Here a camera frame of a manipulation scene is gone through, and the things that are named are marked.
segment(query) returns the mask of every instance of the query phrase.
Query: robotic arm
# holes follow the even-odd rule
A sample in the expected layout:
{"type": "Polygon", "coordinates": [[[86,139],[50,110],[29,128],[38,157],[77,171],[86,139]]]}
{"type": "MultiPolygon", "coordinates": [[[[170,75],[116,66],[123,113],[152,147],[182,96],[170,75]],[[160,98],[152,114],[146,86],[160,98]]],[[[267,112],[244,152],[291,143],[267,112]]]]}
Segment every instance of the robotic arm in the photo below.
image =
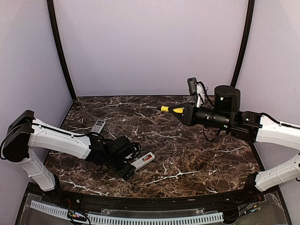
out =
{"type": "Polygon", "coordinates": [[[45,192],[59,191],[60,184],[36,156],[34,147],[67,153],[96,165],[106,165],[125,180],[136,169],[128,161],[141,152],[141,146],[131,143],[125,136],[112,140],[98,133],[82,135],[68,132],[34,118],[34,112],[27,110],[9,126],[0,147],[4,156],[1,159],[20,165],[45,192]]]}
{"type": "MultiPolygon", "coordinates": [[[[198,101],[199,82],[195,78],[189,78],[187,82],[190,94],[195,95],[198,101]]],[[[202,90],[209,100],[204,85],[202,90]]],[[[238,139],[251,143],[275,143],[300,150],[300,126],[277,121],[266,113],[239,111],[240,91],[233,87],[226,85],[216,87],[214,97],[214,104],[209,100],[213,108],[184,103],[170,107],[162,106],[158,109],[170,112],[188,126],[202,124],[205,127],[225,130],[227,134],[230,133],[238,139]]],[[[300,153],[272,169],[249,175],[244,189],[262,192],[299,176],[300,153]]]]}

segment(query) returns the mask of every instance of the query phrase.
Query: marble table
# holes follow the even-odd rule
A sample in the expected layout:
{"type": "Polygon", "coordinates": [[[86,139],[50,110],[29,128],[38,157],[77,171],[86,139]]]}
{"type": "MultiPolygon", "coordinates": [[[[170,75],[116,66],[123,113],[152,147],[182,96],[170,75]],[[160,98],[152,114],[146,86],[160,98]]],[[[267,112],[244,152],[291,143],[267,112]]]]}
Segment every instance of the marble table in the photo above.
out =
{"type": "MultiPolygon", "coordinates": [[[[221,132],[207,142],[202,126],[185,126],[167,112],[147,106],[192,102],[190,96],[80,97],[62,128],[87,133],[98,119],[106,121],[102,135],[125,135],[151,151],[155,160],[127,181],[113,171],[64,153],[49,152],[45,165],[58,175],[64,190],[116,197],[183,197],[241,189],[259,165],[247,142],[221,132]]],[[[206,130],[212,138],[215,129],[206,130]]]]}

